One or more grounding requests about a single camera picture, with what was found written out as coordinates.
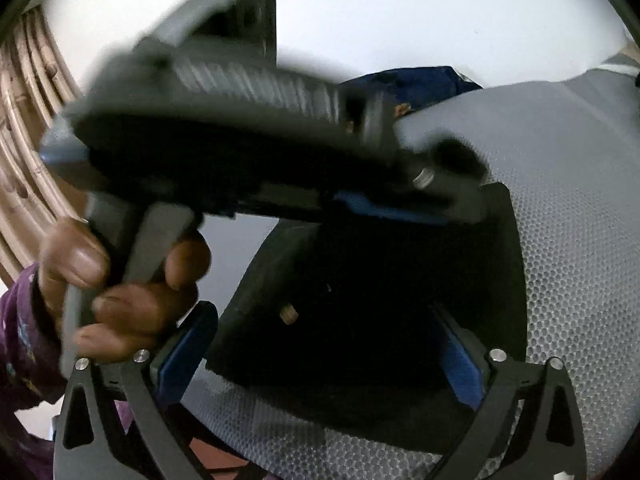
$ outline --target white wall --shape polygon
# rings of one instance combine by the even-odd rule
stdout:
[[[180,0],[43,0],[66,64],[86,89],[105,52],[130,46]],[[606,0],[277,0],[281,57],[348,78],[450,64],[484,86],[578,75],[626,43]],[[208,218],[201,296],[223,310],[273,219]],[[20,418],[46,436],[59,406]]]

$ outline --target silver screw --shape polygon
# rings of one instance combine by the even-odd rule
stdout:
[[[492,361],[501,363],[507,359],[507,352],[505,352],[501,348],[494,348],[489,352],[489,357]]]
[[[414,178],[414,187],[415,189],[425,189],[435,177],[435,173],[433,170],[429,168],[422,168],[420,174]]]
[[[549,359],[549,364],[556,370],[562,370],[564,368],[564,363],[557,357],[552,357],[551,359]]]
[[[78,359],[78,361],[76,361],[76,370],[84,370],[85,368],[88,367],[88,365],[89,365],[89,359],[87,359],[86,357]]]
[[[143,363],[149,359],[149,350],[138,350],[133,356],[133,360],[137,363]]]

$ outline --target purple sleeve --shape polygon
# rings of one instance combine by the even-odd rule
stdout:
[[[43,400],[53,404],[65,392],[60,342],[42,330],[46,314],[36,273],[36,265],[25,269],[0,298],[0,410],[11,413]]]

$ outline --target finger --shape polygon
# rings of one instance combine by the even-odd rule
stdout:
[[[198,299],[195,284],[173,290],[165,283],[127,283],[94,300],[94,316],[121,333],[154,335],[175,324]]]
[[[57,222],[40,250],[38,285],[50,309],[60,309],[69,283],[79,288],[102,286],[109,255],[88,227],[78,220]]]
[[[198,231],[180,240],[164,263],[164,278],[174,290],[191,285],[203,277],[211,264],[211,251]]]
[[[92,324],[76,332],[74,343],[80,357],[116,363],[130,358],[138,350],[153,349],[156,339],[141,334],[118,333],[106,325]]]

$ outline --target dark blue cloth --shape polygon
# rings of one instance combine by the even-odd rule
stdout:
[[[412,112],[482,88],[462,79],[450,66],[395,68],[351,79],[343,86],[384,91],[398,105],[409,104]]]

